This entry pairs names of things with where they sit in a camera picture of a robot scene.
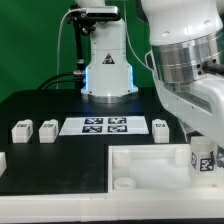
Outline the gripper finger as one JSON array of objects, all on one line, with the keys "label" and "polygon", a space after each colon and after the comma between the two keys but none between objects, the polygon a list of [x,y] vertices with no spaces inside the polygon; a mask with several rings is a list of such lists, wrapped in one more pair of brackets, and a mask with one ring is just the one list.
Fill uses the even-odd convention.
[{"label": "gripper finger", "polygon": [[217,149],[216,162],[219,168],[224,168],[224,149],[221,147]]}]

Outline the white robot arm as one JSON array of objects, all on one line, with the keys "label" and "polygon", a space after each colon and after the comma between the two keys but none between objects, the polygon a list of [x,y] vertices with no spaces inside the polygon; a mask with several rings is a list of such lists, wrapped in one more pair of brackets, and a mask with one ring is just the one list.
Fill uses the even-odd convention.
[{"label": "white robot arm", "polygon": [[[82,95],[116,102],[134,93],[126,63],[124,22],[105,0],[75,0],[91,21],[91,62]],[[224,25],[220,0],[136,0],[138,16],[149,23],[152,71],[163,107],[182,127],[218,146],[216,164],[224,168]]]}]

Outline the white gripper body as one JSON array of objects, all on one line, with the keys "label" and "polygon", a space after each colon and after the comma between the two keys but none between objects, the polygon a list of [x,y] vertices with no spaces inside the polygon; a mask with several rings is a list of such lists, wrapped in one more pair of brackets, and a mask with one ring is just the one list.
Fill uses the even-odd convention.
[{"label": "white gripper body", "polygon": [[163,107],[192,129],[224,148],[224,78],[207,74],[191,82],[188,92],[173,92],[153,80]]}]

